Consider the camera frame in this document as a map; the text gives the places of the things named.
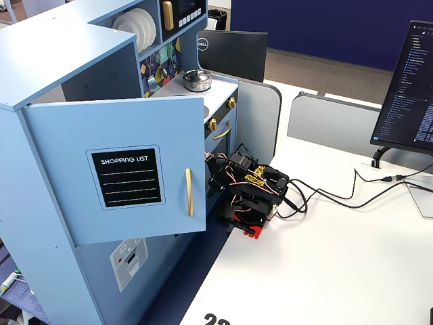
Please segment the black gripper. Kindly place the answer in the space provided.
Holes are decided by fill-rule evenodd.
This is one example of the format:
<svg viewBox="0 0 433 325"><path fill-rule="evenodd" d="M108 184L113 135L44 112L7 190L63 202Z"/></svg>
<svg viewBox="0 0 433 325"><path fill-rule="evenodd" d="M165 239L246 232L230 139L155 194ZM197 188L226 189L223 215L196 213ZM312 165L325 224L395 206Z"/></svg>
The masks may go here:
<svg viewBox="0 0 433 325"><path fill-rule="evenodd" d="M221 190L237 183L234 175L235 163L232 160L218 158L216 163L216 173L211 175L208 180L207 198L212 198L216 193L220 193Z"/></svg>

